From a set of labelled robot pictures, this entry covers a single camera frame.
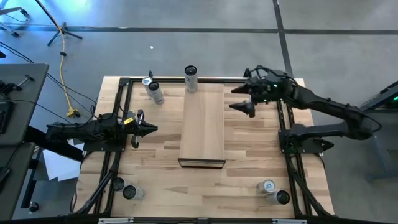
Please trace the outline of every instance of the tin can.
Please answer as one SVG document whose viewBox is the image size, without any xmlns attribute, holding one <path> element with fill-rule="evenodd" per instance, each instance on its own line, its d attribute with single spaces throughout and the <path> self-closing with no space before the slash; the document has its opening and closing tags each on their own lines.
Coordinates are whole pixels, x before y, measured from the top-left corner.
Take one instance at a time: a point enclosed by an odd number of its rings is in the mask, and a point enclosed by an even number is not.
<svg viewBox="0 0 398 224">
<path fill-rule="evenodd" d="M 141 200 L 144 198 L 144 195 L 144 190 L 135 185 L 128 185 L 123 190 L 123 197 L 127 200 Z"/>
<path fill-rule="evenodd" d="M 275 190 L 275 183 L 272 180 L 265 180 L 258 183 L 256 189 L 260 193 L 271 193 Z"/>
<path fill-rule="evenodd" d="M 275 190 L 266 194 L 266 200 L 271 205 L 286 205 L 290 201 L 290 195 L 285 190 Z"/>
<path fill-rule="evenodd" d="M 198 74 L 197 68 L 193 65 L 189 65 L 185 68 L 185 85 L 187 86 L 188 92 L 195 92 L 198 90 Z"/>
<path fill-rule="evenodd" d="M 124 180 L 121 177 L 117 177 L 112 182 L 112 189 L 114 191 L 121 191 L 125 188 L 125 186 L 131 185 L 130 182 Z"/>
<path fill-rule="evenodd" d="M 149 97 L 152 97 L 150 95 L 150 89 L 149 89 L 149 84 L 153 82 L 153 79 L 151 77 L 145 77 L 142 79 L 142 84 L 144 84 L 145 90 L 147 91 L 147 94 Z"/>
<path fill-rule="evenodd" d="M 149 90 L 150 90 L 150 95 L 154 99 L 156 104 L 162 104 L 164 102 L 163 100 L 163 93 L 162 90 L 160 89 L 160 85 L 157 82 L 152 82 L 149 84 Z"/>
</svg>

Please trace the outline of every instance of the yellow cable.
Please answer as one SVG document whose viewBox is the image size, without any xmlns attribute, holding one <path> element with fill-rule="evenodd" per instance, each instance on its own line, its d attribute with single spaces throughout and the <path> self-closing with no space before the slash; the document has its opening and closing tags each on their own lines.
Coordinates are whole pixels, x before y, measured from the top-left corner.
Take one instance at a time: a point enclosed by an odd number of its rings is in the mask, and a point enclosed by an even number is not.
<svg viewBox="0 0 398 224">
<path fill-rule="evenodd" d="M 58 25 L 58 23 L 56 22 L 56 20 L 54 19 L 54 17 L 51 16 L 51 14 L 49 13 L 49 16 L 52 18 L 52 20 L 54 21 L 55 25 L 57 26 L 61 37 L 62 37 L 62 52 L 65 52 L 65 38 L 63 37 L 63 32 L 61 30 L 61 27 Z M 67 116 L 72 116 L 73 112 L 75 111 L 72 107 L 72 104 L 70 103 L 69 97 L 68 97 L 68 92 L 67 89 L 65 88 L 65 83 L 63 81 L 63 74 L 62 74 L 62 67 L 63 67 L 63 58 L 64 56 L 61 56 L 61 64 L 60 64 L 60 78 L 61 78 L 61 83 L 62 83 L 62 87 L 63 87 L 63 91 L 65 93 L 65 97 L 67 98 L 67 102 L 68 102 L 68 106 L 69 106 L 69 112 L 67 113 Z"/>
</svg>

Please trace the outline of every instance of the wood grain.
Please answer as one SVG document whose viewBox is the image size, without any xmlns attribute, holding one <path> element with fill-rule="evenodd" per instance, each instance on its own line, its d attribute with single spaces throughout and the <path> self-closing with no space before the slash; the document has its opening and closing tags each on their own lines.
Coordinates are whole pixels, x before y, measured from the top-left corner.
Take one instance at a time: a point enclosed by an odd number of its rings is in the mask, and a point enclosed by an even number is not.
<svg viewBox="0 0 398 224">
<path fill-rule="evenodd" d="M 112 110 L 118 82 L 119 77 L 104 77 L 97 115 Z M 246 95 L 232 94 L 231 90 L 235 86 L 226 84 L 223 89 L 226 164 L 222 170 L 209 170 L 182 169 L 177 162 L 182 139 L 184 84 L 161 83 L 165 98 L 162 105 L 154 104 L 146 96 L 143 86 L 134 84 L 130 110 L 143 109 L 146 121 L 158 125 L 159 130 L 142 138 L 139 149 L 133 149 L 130 140 L 127 140 L 118 176 L 142 187 L 146 196 L 141 201 L 126 200 L 121 193 L 116 192 L 112 216 L 293 217 L 291 202 L 283 206 L 268 205 L 262 199 L 263 195 L 255 190 L 258 182 L 272 179 L 277 188 L 290 193 L 285 159 L 279 153 L 276 104 L 258 105 L 256 117 L 249 118 L 228 107 L 230 103 L 248 98 Z M 293 109 L 293 112 L 296 123 L 312 124 L 310 110 Z M 103 152 L 94 152 L 83 163 L 75 210 L 84 204 L 98 185 L 103 156 Z M 309 189 L 324 208 L 333 213 L 321 161 L 313 155 L 303 154 L 302 157 Z M 301 190 L 299 187 L 297 189 L 298 200 L 304 211 Z M 107 196 L 108 188 L 104 193 L 102 209 Z"/>
<path fill-rule="evenodd" d="M 224 159 L 224 84 L 185 92 L 180 158 Z"/>
</svg>

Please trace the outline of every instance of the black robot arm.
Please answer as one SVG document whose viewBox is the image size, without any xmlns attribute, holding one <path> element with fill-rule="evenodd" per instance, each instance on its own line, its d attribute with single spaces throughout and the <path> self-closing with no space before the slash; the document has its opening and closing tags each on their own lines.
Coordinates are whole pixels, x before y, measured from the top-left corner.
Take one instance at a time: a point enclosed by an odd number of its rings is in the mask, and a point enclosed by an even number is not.
<svg viewBox="0 0 398 224">
<path fill-rule="evenodd" d="M 311 127 L 294 124 L 289 137 L 298 142 L 311 137 L 325 136 L 346 136 L 351 139 L 363 140 L 372 135 L 373 120 L 358 107 L 317 96 L 311 90 L 300 86 L 285 72 L 259 65 L 254 70 L 246 69 L 244 77 L 248 78 L 245 84 L 231 92 L 249 94 L 250 100 L 249 102 L 235 103 L 229 107 L 240 110 L 250 117 L 255 116 L 256 104 L 284 100 L 291 107 L 312 109 L 344 120 L 340 124 Z"/>
<path fill-rule="evenodd" d="M 119 121 L 115 114 L 99 115 L 97 120 L 84 124 L 54 123 L 47 125 L 46 140 L 50 142 L 64 142 L 67 139 L 79 139 L 82 142 L 103 141 L 105 143 L 119 142 L 127 134 L 133 134 L 131 144 L 138 148 L 138 137 L 157 130 L 157 126 L 144 121 L 143 110 L 138 110 L 137 117 L 129 111 L 127 118 Z"/>
</svg>

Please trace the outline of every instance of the white can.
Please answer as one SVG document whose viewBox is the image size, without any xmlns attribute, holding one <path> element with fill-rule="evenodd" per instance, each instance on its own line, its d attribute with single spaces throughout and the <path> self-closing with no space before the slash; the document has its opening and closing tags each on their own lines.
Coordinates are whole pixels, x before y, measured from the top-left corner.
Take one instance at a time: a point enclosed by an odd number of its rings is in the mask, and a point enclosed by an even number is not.
<svg viewBox="0 0 398 224">
<path fill-rule="evenodd" d="M 272 180 L 265 180 L 258 183 L 256 189 L 260 193 L 271 193 L 275 190 L 275 183 Z"/>
<path fill-rule="evenodd" d="M 266 200 L 271 205 L 286 205 L 290 201 L 290 195 L 285 190 L 275 190 L 266 194 Z"/>
<path fill-rule="evenodd" d="M 185 68 L 185 86 L 188 92 L 193 93 L 198 90 L 198 74 L 197 68 L 189 65 Z"/>
<path fill-rule="evenodd" d="M 142 79 L 142 84 L 144 84 L 145 90 L 147 91 L 147 94 L 149 97 L 151 97 L 149 84 L 151 84 L 152 82 L 153 82 L 153 79 L 151 77 L 145 77 Z"/>
<path fill-rule="evenodd" d="M 160 89 L 160 85 L 157 82 L 152 82 L 149 84 L 150 95 L 154 99 L 156 104 L 162 104 L 163 100 L 163 93 Z"/>
<path fill-rule="evenodd" d="M 123 190 L 123 197 L 128 200 L 141 200 L 144 198 L 144 195 L 144 190 L 135 185 L 128 185 Z"/>
<path fill-rule="evenodd" d="M 121 177 L 117 177 L 112 181 L 112 189 L 114 191 L 122 191 L 128 185 L 130 185 L 130 182 Z"/>
</svg>

